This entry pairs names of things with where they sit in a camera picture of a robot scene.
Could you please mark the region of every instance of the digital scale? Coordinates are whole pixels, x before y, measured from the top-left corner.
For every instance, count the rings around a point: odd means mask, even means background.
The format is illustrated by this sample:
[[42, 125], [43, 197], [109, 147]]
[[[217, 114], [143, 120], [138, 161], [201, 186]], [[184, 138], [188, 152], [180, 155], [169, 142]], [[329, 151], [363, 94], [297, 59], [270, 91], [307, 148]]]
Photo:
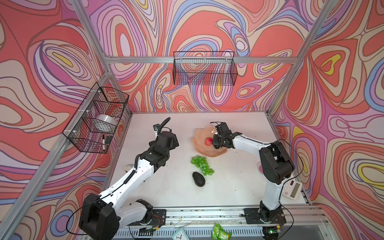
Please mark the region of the digital scale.
[[301, 190], [301, 182], [289, 180], [284, 184], [281, 195], [292, 200], [296, 200]]

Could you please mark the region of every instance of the wire basket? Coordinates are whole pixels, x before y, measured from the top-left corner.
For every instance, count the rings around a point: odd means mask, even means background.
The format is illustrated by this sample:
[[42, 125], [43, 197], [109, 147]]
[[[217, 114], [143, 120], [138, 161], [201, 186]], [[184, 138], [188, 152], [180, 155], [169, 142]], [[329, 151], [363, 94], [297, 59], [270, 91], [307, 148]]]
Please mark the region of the wire basket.
[[237, 68], [233, 51], [175, 51], [175, 85], [234, 86]]
[[118, 89], [99, 87], [66, 137], [80, 152], [107, 153], [128, 99]]

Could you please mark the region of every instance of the clock face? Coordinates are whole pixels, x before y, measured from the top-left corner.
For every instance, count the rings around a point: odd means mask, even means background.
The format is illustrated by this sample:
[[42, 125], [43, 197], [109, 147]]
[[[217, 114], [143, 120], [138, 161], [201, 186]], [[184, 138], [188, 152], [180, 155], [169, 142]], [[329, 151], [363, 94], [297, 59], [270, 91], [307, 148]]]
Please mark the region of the clock face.
[[180, 229], [173, 235], [173, 240], [189, 240], [187, 237], [187, 234], [184, 232], [183, 229]]

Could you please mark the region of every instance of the alarm clock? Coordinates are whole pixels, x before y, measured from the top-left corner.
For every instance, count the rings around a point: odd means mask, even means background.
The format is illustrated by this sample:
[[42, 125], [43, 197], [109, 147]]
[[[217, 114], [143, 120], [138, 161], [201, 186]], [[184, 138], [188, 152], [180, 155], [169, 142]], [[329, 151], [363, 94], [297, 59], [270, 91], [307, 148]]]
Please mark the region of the alarm clock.
[[295, 181], [293, 179], [289, 180], [284, 184], [281, 194], [284, 197], [296, 200], [296, 198], [299, 196], [301, 185], [301, 182]]
[[172, 236], [173, 240], [189, 240], [189, 237], [185, 233], [184, 229], [179, 228]]

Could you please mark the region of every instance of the cable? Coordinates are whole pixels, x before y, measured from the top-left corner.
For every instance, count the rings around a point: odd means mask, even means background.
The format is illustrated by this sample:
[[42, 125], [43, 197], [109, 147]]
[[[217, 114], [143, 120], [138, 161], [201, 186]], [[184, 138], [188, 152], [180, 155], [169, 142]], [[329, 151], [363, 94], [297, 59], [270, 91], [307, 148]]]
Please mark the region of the cable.
[[210, 123], [216, 123], [217, 125], [220, 125], [220, 123], [222, 123], [222, 122], [219, 122], [219, 123], [218, 122], [210, 122]]
[[279, 203], [280, 203], [280, 205], [283, 207], [283, 208], [285, 208], [285, 210], [287, 210], [288, 212], [289, 212], [289, 214], [291, 214], [291, 217], [292, 217], [292, 225], [287, 229], [287, 231], [285, 231], [285, 233], [283, 233], [277, 240], [279, 240], [280, 238], [282, 238], [290, 229], [291, 229], [291, 227], [293, 226], [293, 223], [295, 222], [295, 220], [293, 219], [293, 216], [292, 216], [292, 213], [286, 208], [286, 207], [284, 207], [283, 205], [282, 205], [282, 203], [280, 202], [280, 200], [279, 200]]
[[73, 217], [73, 215], [74, 215], [75, 213], [77, 213], [78, 210], [82, 209], [83, 207], [85, 207], [85, 206], [87, 206], [87, 205], [89, 205], [89, 204], [92, 204], [92, 203], [95, 203], [95, 202], [97, 202], [97, 201], [100, 201], [101, 199], [106, 198], [106, 197], [108, 197], [109, 195], [110, 195], [110, 194], [108, 194], [107, 196], [104, 196], [104, 197], [102, 197], [102, 198], [100, 198], [100, 199], [98, 199], [98, 200], [95, 200], [95, 201], [93, 201], [93, 202], [90, 202], [90, 203], [88, 203], [88, 204], [85, 204], [85, 205], [83, 205], [82, 207], [80, 207], [79, 209], [77, 209], [76, 211], [74, 211], [74, 212], [72, 213], [72, 215], [71, 215], [71, 216], [68, 218], [68, 220], [67, 220], [67, 224], [65, 225], [65, 230], [67, 230], [68, 233], [73, 234], [73, 235], [80, 235], [80, 236], [82, 236], [82, 235], [88, 235], [88, 234], [86, 234], [86, 233], [74, 233], [74, 232], [70, 232], [70, 231], [68, 230], [68, 223], [69, 223], [70, 219]]
[[155, 216], [155, 217], [157, 217], [158, 218], [158, 220], [159, 220], [159, 223], [160, 223], [160, 220], [161, 220], [161, 225], [163, 225], [163, 219], [160, 217], [160, 216], [157, 216], [157, 215], [153, 215], [153, 216]]
[[[163, 127], [163, 128], [168, 128], [168, 127]], [[172, 132], [172, 129], [168, 128], [169, 129], [169, 132]]]
[[296, 176], [294, 176], [294, 177], [291, 177], [290, 179], [288, 179], [287, 181], [285, 181], [285, 183], [283, 184], [283, 186], [282, 186], [282, 188], [281, 188], [281, 191], [280, 191], [280, 196], [279, 196], [279, 203], [280, 203], [280, 205], [283, 207], [283, 208], [285, 208], [288, 212], [289, 212], [289, 214], [291, 215], [291, 217], [292, 217], [292, 224], [291, 224], [291, 226], [287, 229], [287, 231], [285, 231], [277, 240], [279, 240], [280, 238], [282, 238], [290, 229], [291, 229], [291, 227], [293, 226], [293, 223], [295, 222], [295, 220], [293, 219], [293, 216], [292, 216], [292, 214], [291, 214], [291, 212], [286, 208], [286, 207], [284, 207], [283, 205], [282, 205], [282, 203], [280, 202], [280, 199], [281, 199], [281, 193], [283, 192], [283, 187], [284, 187], [284, 185], [287, 183], [287, 182], [289, 182], [289, 180], [292, 180], [292, 179], [294, 179], [294, 178], [297, 178], [302, 172], [303, 172], [303, 170], [304, 170], [304, 161], [303, 161], [303, 159], [300, 157], [300, 155], [297, 153], [297, 151], [292, 147], [292, 145], [290, 145], [287, 141], [285, 141], [284, 139], [282, 139], [282, 138], [280, 138], [280, 139], [278, 139], [278, 141], [279, 140], [283, 140], [284, 142], [286, 142], [291, 148], [292, 148], [292, 150], [296, 153], [296, 155], [300, 158], [300, 160], [301, 160], [301, 164], [302, 164], [302, 166], [303, 166], [303, 168], [301, 169], [301, 171], [296, 175]]
[[[280, 138], [280, 139], [278, 139], [278, 141], [279, 140], [283, 140], [284, 142], [286, 142], [291, 148], [292, 148], [292, 150], [296, 153], [296, 155], [300, 158], [300, 160], [301, 160], [301, 164], [302, 164], [302, 166], [303, 166], [303, 168], [301, 169], [301, 171], [296, 175], [296, 176], [294, 176], [294, 177], [291, 177], [290, 179], [288, 179], [287, 181], [285, 181], [285, 183], [283, 184], [283, 187], [284, 187], [284, 185], [289, 181], [289, 180], [292, 180], [292, 179], [295, 179], [295, 178], [297, 178], [302, 172], [303, 172], [303, 170], [304, 170], [304, 161], [303, 161], [303, 159], [300, 157], [300, 155], [297, 153], [297, 151], [292, 147], [292, 145], [290, 145], [287, 141], [285, 141], [284, 139], [282, 139], [282, 138]], [[279, 202], [280, 202], [280, 198], [281, 198], [281, 193], [283, 192], [283, 188], [281, 188], [281, 191], [280, 191], [280, 197], [279, 197]]]
[[129, 229], [129, 233], [131, 234], [133, 240], [136, 240], [136, 239], [133, 237], [132, 233], [131, 233], [131, 228], [129, 227], [129, 225], [128, 225], [128, 229]]
[[110, 196], [110, 195], [113, 195], [113, 193], [114, 193], [115, 191], [117, 191], [121, 186], [123, 186], [124, 184], [127, 184], [127, 182], [128, 182], [128, 181], [132, 178], [132, 176], [136, 173], [137, 164], [138, 164], [138, 162], [139, 162], [139, 157], [140, 157], [140, 155], [141, 155], [141, 154], [138, 154], [138, 155], [136, 156], [136, 158], [135, 158], [135, 165], [134, 165], [134, 168], [135, 168], [135, 169], [131, 172], [131, 174], [124, 180], [124, 182], [123, 182], [118, 188], [116, 188], [116, 189], [113, 190], [111, 193], [109, 193], [108, 195], [106, 195], [106, 196], [104, 196], [104, 197], [102, 197], [102, 198], [100, 198], [100, 199], [98, 199], [98, 200], [95, 200], [95, 201], [93, 201], [93, 202], [90, 202], [90, 203], [88, 203], [88, 204], [83, 205], [82, 207], [78, 208], [76, 211], [74, 211], [74, 212], [72, 213], [72, 215], [68, 218], [68, 220], [67, 220], [67, 224], [66, 224], [66, 226], [65, 226], [65, 230], [67, 230], [68, 233], [73, 234], [73, 235], [88, 235], [88, 234], [86, 234], [86, 233], [73, 233], [73, 232], [70, 232], [70, 231], [68, 230], [68, 223], [69, 223], [70, 219], [73, 217], [73, 215], [74, 215], [75, 213], [77, 213], [77, 212], [78, 212], [80, 209], [82, 209], [83, 207], [85, 207], [85, 206], [87, 206], [87, 205], [89, 205], [89, 204], [95, 203], [95, 202], [97, 202], [97, 201], [100, 201], [101, 199], [106, 198], [106, 197], [108, 197], [108, 196]]
[[160, 127], [159, 129], [157, 130], [157, 134], [160, 135], [161, 133], [161, 129], [167, 124], [167, 122], [169, 122], [170, 118], [167, 118], [165, 119], [161, 124], [160, 124]]

